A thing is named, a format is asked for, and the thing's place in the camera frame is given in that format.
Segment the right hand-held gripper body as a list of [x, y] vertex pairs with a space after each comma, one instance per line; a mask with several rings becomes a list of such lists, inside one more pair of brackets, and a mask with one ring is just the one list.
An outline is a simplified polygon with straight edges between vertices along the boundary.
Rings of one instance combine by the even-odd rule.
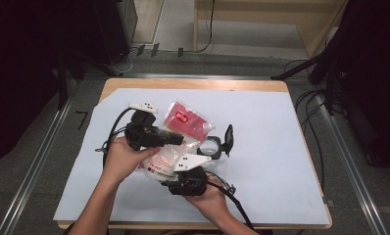
[[202, 155], [185, 154], [173, 167], [177, 174], [175, 181], [180, 182], [179, 187], [169, 187], [173, 195], [180, 196], [201, 196], [207, 189], [207, 174], [202, 165], [212, 158]]

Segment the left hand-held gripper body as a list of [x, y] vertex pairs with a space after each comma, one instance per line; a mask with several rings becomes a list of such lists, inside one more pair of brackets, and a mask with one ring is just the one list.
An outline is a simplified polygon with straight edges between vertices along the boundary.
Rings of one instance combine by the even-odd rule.
[[151, 103], [126, 104], [134, 110], [130, 122], [125, 126], [124, 135], [133, 150], [141, 147], [163, 147], [166, 139], [161, 135], [160, 129], [154, 126], [155, 114], [159, 112]]

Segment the red and white pouch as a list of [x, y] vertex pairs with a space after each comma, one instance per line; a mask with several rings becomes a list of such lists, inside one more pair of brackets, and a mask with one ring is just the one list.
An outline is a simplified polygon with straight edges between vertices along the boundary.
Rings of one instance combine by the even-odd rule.
[[185, 154], [194, 154], [196, 149], [205, 141], [208, 133], [216, 126], [190, 106], [175, 100], [169, 107], [169, 112], [161, 129], [183, 136], [181, 144], [167, 144], [156, 155], [142, 163], [142, 172], [157, 181], [174, 181], [173, 171], [176, 163]]

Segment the person's right hand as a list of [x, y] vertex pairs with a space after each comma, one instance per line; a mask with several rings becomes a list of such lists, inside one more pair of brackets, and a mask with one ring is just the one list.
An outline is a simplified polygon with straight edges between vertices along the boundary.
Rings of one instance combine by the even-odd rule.
[[232, 215], [227, 207], [226, 199], [222, 191], [215, 187], [221, 183], [214, 177], [208, 176], [211, 185], [207, 186], [201, 196], [185, 196], [184, 199], [194, 206], [207, 220], [216, 226], [228, 223]]

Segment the person's left hand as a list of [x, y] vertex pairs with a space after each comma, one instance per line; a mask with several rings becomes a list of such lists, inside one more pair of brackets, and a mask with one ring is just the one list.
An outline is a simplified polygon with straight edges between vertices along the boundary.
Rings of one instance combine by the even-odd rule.
[[120, 185], [144, 160], [160, 151], [159, 147], [135, 151], [124, 137], [113, 140], [103, 167], [101, 181]]

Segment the white table sheet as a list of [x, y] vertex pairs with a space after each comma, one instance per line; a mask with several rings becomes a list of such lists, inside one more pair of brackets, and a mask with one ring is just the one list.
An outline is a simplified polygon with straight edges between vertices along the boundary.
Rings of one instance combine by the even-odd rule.
[[138, 88], [119, 88], [94, 108], [55, 220], [75, 220], [82, 212], [102, 172], [103, 142], [115, 122], [130, 119], [127, 104], [150, 102], [163, 120], [175, 100], [213, 123], [213, 135], [233, 129], [234, 146], [213, 171], [235, 186], [236, 198], [255, 225], [330, 225], [288, 93]]

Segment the black stand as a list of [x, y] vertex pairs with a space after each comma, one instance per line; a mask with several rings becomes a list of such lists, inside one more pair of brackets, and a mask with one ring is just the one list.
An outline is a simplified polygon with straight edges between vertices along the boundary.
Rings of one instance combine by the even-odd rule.
[[119, 76], [120, 73], [111, 69], [108, 65], [98, 62], [87, 56], [79, 49], [63, 47], [57, 55], [57, 84], [59, 93], [58, 109], [61, 110], [68, 102], [69, 91], [67, 82], [67, 72], [69, 72], [75, 81], [83, 80], [85, 70], [82, 62], [98, 69], [99, 71], [112, 76]]

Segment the dark cabinet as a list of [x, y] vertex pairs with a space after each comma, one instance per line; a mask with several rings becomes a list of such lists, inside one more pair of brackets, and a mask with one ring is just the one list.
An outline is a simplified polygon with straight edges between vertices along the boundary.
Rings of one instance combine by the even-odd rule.
[[105, 53], [105, 61], [117, 63], [131, 50], [137, 25], [134, 0], [93, 0]]

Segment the black tripod leg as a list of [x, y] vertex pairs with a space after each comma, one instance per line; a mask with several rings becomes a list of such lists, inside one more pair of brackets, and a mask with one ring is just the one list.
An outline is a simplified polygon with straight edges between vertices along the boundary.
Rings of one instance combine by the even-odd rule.
[[298, 66], [290, 70], [286, 70], [279, 75], [273, 75], [270, 79], [284, 81], [285, 79], [293, 77], [295, 74], [301, 71], [306, 71], [309, 68], [313, 69], [309, 73], [310, 83], [316, 84], [320, 82], [327, 73], [327, 50], [323, 50], [316, 56], [306, 60], [305, 62], [299, 64]]

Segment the metal floor rail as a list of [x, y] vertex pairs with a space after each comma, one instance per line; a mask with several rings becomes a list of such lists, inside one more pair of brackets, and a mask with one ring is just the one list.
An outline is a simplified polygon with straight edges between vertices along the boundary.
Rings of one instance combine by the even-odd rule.
[[45, 136], [42, 139], [40, 146], [38, 147], [34, 158], [24, 176], [15, 197], [9, 205], [6, 214], [0, 224], [0, 235], [12, 235], [15, 227], [20, 219], [21, 214], [24, 211], [25, 205], [29, 199], [29, 196], [35, 186], [35, 183], [40, 175], [42, 168], [44, 167], [48, 158], [49, 152], [57, 138], [57, 135], [63, 125], [66, 116], [72, 105], [73, 97], [75, 96], [80, 81], [72, 80], [68, 85], [68, 98], [66, 103], [61, 109], [55, 113], [50, 127], [47, 129]]
[[345, 142], [345, 139], [338, 127], [335, 118], [329, 114], [326, 108], [321, 108], [320, 112], [334, 139], [338, 155], [345, 168], [345, 171], [347, 172], [347, 176], [359, 201], [360, 207], [365, 215], [372, 235], [389, 235], [383, 219], [381, 218], [380, 212], [354, 162], [353, 156]]

